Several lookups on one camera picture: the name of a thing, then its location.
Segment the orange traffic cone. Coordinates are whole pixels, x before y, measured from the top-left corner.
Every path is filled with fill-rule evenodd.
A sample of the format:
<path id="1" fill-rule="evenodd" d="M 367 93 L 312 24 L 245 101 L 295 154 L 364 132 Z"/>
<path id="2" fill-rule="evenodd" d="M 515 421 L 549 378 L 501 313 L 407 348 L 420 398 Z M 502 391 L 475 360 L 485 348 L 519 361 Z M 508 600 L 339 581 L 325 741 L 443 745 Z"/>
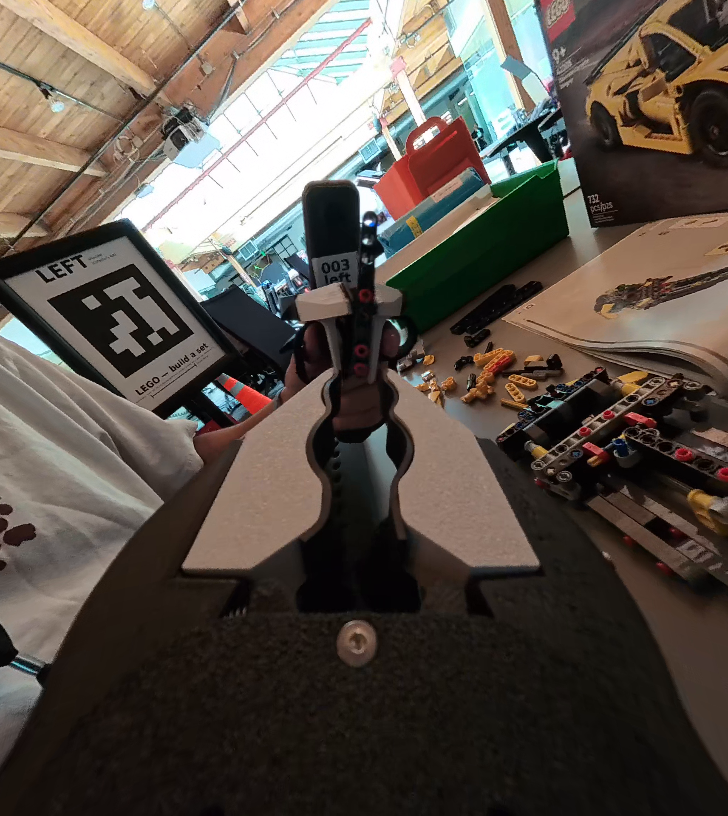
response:
<path id="1" fill-rule="evenodd" d="M 259 393 L 232 376 L 220 374 L 216 379 L 216 383 L 224 392 L 240 403 L 248 413 L 256 414 L 272 402 L 270 397 Z"/>

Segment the scattered yellow lego pieces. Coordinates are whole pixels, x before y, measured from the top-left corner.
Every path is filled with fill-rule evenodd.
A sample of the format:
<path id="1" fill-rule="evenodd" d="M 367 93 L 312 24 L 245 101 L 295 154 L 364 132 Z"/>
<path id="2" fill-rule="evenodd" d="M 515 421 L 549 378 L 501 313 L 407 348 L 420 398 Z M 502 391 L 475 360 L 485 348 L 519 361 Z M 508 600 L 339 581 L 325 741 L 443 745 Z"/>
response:
<path id="1" fill-rule="evenodd" d="M 511 349 L 490 348 L 485 352 L 475 352 L 461 356 L 454 363 L 454 370 L 470 368 L 464 389 L 451 375 L 441 378 L 431 369 L 436 361 L 431 354 L 415 356 L 401 361 L 400 373 L 412 362 L 421 362 L 426 370 L 421 373 L 420 382 L 414 388 L 430 401 L 443 405 L 451 397 L 459 397 L 460 402 L 471 405 L 495 401 L 513 411 L 523 411 L 533 405 L 529 393 L 538 396 L 540 384 L 562 374 L 564 368 L 557 354 L 544 358 L 539 355 L 527 356 L 521 368 L 515 368 L 516 354 Z"/>

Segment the blue wrapped package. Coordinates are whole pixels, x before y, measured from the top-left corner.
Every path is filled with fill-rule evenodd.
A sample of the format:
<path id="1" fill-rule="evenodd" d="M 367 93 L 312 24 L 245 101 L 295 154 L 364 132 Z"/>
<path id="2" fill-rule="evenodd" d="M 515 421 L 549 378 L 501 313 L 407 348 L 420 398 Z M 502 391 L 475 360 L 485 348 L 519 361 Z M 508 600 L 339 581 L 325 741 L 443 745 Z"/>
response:
<path id="1" fill-rule="evenodd" d="M 394 219 L 392 225 L 379 234 L 387 255 L 405 247 L 486 186 L 487 183 L 472 167 L 452 178 L 407 214 Z"/>

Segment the black framed marker sign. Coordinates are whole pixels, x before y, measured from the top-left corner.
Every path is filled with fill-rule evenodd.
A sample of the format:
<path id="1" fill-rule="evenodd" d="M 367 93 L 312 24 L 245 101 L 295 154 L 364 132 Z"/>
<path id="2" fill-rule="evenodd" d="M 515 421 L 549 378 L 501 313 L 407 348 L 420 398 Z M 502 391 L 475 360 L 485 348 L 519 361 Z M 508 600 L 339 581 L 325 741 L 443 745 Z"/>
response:
<path id="1" fill-rule="evenodd" d="M 0 259 L 0 304 L 73 371 L 162 418 L 242 363 L 128 219 Z"/>

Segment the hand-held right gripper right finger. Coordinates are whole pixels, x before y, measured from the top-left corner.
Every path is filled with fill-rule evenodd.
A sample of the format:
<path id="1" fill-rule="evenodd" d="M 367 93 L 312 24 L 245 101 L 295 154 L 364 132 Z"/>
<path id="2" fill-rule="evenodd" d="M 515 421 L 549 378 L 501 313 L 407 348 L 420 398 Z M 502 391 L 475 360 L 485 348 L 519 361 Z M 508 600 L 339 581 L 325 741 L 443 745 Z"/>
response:
<path id="1" fill-rule="evenodd" d="M 396 372 L 374 434 L 373 610 L 489 613 L 485 584 L 540 561 L 499 480 L 497 448 Z"/>

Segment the flat white paper bag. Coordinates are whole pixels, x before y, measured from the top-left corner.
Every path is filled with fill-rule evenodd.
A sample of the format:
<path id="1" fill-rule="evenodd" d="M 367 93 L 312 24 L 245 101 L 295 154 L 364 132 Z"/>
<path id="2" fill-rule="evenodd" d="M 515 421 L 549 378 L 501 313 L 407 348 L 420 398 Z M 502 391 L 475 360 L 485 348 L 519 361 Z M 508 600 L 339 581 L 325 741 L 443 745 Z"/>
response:
<path id="1" fill-rule="evenodd" d="M 495 196 L 492 194 L 491 188 L 485 186 L 452 209 L 450 213 L 444 215 L 429 229 L 423 229 L 419 237 L 413 238 L 404 247 L 393 252 L 387 257 L 387 260 L 400 259 L 405 265 L 412 263 L 420 256 L 439 246 L 464 225 L 469 224 L 471 220 L 499 203 L 503 198 L 505 198 L 504 194 Z"/>

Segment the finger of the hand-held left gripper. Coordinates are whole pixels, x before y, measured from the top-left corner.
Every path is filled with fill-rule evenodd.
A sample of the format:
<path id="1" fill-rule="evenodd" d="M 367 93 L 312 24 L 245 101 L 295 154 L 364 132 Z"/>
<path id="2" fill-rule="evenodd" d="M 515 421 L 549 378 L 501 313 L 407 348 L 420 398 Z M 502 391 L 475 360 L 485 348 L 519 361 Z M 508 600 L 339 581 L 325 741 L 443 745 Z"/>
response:
<path id="1" fill-rule="evenodd" d="M 345 286 L 323 286 L 305 292 L 296 299 L 298 320 L 304 324 L 317 322 L 326 332 L 330 359 L 337 374 L 343 372 L 343 326 L 347 317 L 347 290 Z"/>
<path id="2" fill-rule="evenodd" d="M 368 317 L 365 339 L 368 341 L 369 357 L 367 358 L 367 381 L 374 382 L 379 372 L 379 362 L 382 344 L 382 333 L 389 318 L 399 317 L 403 307 L 403 295 L 392 287 L 375 287 L 373 302 L 374 308 Z"/>

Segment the person's left forearm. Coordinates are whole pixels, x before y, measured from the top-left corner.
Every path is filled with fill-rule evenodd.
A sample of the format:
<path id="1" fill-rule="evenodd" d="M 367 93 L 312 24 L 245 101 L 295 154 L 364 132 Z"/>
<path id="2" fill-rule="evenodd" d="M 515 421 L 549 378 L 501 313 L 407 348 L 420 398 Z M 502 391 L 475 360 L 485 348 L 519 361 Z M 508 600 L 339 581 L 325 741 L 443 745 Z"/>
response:
<path id="1" fill-rule="evenodd" d="M 196 435 L 193 438 L 193 446 L 203 464 L 207 465 L 215 462 L 219 456 L 226 452 L 230 444 L 241 441 L 250 430 L 273 414 L 288 397 L 287 389 L 283 389 L 273 401 L 241 423 Z"/>

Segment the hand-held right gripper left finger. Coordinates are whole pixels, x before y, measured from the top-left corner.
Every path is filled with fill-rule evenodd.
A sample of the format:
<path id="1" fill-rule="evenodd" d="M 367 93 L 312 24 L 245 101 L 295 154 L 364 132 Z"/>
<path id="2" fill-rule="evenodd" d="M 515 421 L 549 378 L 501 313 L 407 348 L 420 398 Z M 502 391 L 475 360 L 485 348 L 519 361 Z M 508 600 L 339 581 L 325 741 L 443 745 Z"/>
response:
<path id="1" fill-rule="evenodd" d="M 309 611 L 303 545 L 330 515 L 336 449 L 329 370 L 244 435 L 182 562 L 182 588 L 224 608 L 232 581 L 273 584 L 294 612 Z"/>

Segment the red carrying case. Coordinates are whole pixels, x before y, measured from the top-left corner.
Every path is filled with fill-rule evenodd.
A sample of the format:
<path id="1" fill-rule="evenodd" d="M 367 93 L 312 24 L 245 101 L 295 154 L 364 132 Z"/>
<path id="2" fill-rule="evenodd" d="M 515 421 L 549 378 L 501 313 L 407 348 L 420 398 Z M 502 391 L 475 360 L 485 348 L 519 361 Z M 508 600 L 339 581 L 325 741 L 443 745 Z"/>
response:
<path id="1" fill-rule="evenodd" d="M 469 167 L 483 184 L 491 183 L 463 118 L 447 124 L 441 117 L 431 117 L 410 133 L 405 156 L 374 190 L 390 217 L 399 219 Z"/>

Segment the open instruction booklet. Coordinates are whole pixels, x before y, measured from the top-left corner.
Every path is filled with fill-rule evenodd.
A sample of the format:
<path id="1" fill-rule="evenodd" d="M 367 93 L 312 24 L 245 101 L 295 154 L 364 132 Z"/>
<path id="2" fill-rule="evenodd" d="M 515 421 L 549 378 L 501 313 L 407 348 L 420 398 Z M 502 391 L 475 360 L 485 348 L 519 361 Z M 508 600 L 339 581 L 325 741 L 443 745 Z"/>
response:
<path id="1" fill-rule="evenodd" d="M 728 399 L 728 213 L 646 224 L 504 320 Z"/>

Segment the person's left hand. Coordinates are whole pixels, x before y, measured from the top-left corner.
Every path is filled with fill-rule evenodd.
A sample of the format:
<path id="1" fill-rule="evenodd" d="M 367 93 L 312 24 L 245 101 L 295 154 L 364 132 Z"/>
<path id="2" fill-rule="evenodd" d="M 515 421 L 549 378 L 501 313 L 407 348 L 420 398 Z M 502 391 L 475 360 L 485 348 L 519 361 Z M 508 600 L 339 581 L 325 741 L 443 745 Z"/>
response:
<path id="1" fill-rule="evenodd" d="M 326 333 L 322 326 L 308 324 L 303 338 L 302 359 L 303 373 L 300 374 L 297 372 L 296 356 L 292 356 L 278 405 L 283 405 L 322 372 L 332 369 Z M 343 382 L 338 411 L 333 417 L 334 434 L 338 441 L 345 444 L 362 443 L 385 423 L 389 409 L 396 400 L 385 375 L 386 369 L 382 369 L 375 383 L 368 383 L 361 378 Z"/>

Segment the yellow car picture box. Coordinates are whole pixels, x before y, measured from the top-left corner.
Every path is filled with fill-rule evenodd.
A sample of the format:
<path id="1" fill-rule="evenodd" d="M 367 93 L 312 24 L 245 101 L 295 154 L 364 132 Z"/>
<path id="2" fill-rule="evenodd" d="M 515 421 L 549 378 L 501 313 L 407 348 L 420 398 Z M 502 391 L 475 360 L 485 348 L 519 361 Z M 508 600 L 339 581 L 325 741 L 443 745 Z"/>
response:
<path id="1" fill-rule="evenodd" d="M 535 7 L 592 226 L 728 210 L 728 1 Z"/>

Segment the green plastic bin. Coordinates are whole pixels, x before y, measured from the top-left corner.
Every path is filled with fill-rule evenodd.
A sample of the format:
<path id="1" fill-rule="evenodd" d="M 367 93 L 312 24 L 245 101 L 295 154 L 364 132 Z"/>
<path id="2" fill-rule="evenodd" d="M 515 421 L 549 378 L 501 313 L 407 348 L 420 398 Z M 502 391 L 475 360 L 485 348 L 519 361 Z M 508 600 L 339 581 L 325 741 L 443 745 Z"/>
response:
<path id="1" fill-rule="evenodd" d="M 403 293 L 404 312 L 421 331 L 569 235 L 558 161 L 490 188 L 493 195 L 505 198 L 412 263 L 386 260 L 376 272 L 379 284 Z"/>

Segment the long black lego beam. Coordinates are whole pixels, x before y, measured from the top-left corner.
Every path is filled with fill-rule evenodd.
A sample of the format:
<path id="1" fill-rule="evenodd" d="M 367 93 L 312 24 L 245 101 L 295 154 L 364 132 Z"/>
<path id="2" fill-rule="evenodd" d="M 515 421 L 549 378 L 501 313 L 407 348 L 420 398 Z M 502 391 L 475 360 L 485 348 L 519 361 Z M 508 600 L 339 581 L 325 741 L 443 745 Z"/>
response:
<path id="1" fill-rule="evenodd" d="M 461 335 L 481 331 L 512 306 L 516 291 L 517 287 L 513 284 L 502 286 L 451 326 L 450 332 Z"/>
<path id="2" fill-rule="evenodd" d="M 525 301 L 529 300 L 530 298 L 532 298 L 533 296 L 538 294 L 540 291 L 542 291 L 542 289 L 543 289 L 542 282 L 536 281 L 536 280 L 532 280 L 532 281 L 530 281 L 530 282 L 528 282 L 528 283 L 526 283 L 526 284 L 524 284 L 522 286 L 517 286 L 516 296 L 514 297 L 514 299 L 512 301 L 512 306 L 510 308 L 508 308 L 507 311 L 502 313 L 501 317 L 498 317 L 496 320 L 502 318 L 503 316 L 508 314 L 513 309 L 515 309 L 515 308 L 519 307 L 520 305 L 522 305 L 522 303 L 524 303 Z"/>

